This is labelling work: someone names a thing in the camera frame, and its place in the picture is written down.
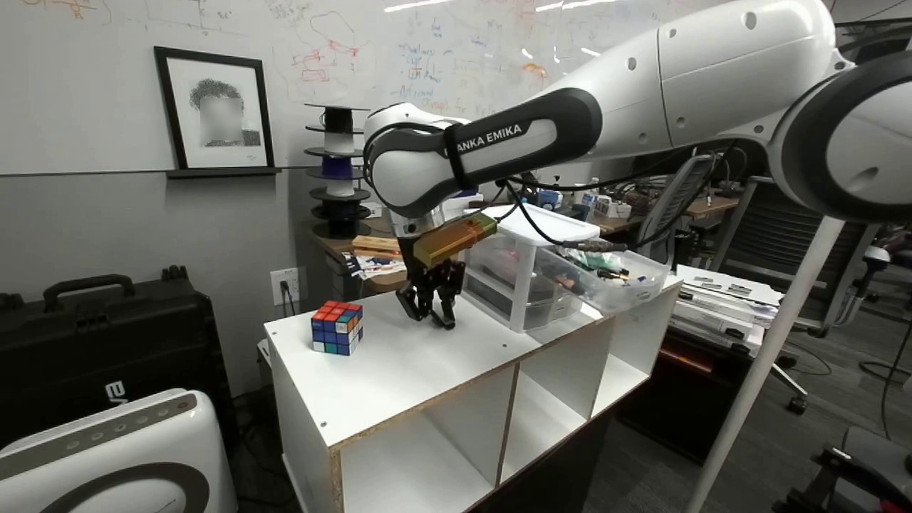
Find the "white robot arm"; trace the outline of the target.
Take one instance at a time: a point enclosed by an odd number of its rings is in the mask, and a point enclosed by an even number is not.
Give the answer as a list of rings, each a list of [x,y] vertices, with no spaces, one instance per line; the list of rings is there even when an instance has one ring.
[[[459,191],[572,162],[746,142],[793,202],[853,222],[912,216],[912,55],[839,48],[823,0],[725,0],[569,71],[531,101],[461,121],[394,104],[368,115],[364,182],[408,266],[402,312],[457,323],[471,243],[431,221]]]

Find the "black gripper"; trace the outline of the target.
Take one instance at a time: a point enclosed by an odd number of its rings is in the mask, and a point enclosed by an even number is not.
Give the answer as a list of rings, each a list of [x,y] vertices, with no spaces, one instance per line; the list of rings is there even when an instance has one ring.
[[[402,306],[402,312],[422,323],[428,316],[431,300],[438,296],[442,307],[431,312],[432,323],[445,330],[457,327],[457,293],[461,292],[461,280],[464,280],[464,262],[461,259],[447,259],[437,269],[424,269],[415,258],[412,258],[412,240],[400,238],[400,255],[408,272],[408,283],[397,292],[397,300]]]

